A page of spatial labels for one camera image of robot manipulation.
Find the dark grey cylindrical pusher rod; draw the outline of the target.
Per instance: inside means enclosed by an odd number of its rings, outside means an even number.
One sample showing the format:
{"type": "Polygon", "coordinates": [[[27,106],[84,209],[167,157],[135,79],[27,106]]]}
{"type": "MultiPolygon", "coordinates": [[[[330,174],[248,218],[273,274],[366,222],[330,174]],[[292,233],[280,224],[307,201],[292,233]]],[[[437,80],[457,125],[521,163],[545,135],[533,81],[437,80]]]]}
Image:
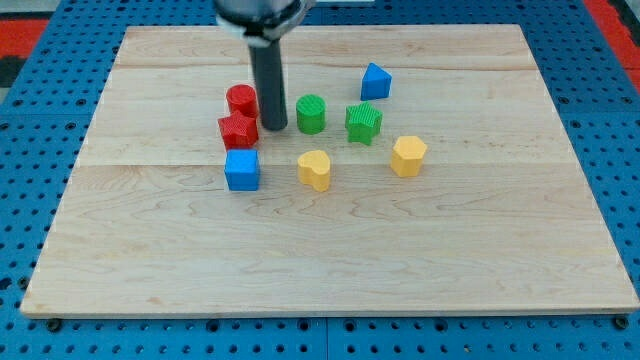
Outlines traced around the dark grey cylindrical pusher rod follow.
{"type": "Polygon", "coordinates": [[[280,42],[249,48],[262,126],[270,131],[287,127],[288,116],[280,42]]]}

